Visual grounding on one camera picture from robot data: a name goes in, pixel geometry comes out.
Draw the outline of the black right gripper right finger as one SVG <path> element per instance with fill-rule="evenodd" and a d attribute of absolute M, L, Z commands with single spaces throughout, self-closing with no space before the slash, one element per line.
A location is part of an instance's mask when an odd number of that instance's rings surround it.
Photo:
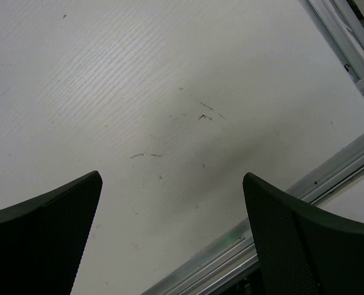
<path fill-rule="evenodd" d="M 252 173 L 242 185 L 267 294 L 364 294 L 364 223 L 317 208 Z"/>

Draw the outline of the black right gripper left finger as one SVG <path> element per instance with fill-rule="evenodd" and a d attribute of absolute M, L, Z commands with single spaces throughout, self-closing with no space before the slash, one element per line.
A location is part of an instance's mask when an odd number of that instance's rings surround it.
<path fill-rule="evenodd" d="M 70 294 L 103 181 L 90 172 L 0 210 L 0 294 Z"/>

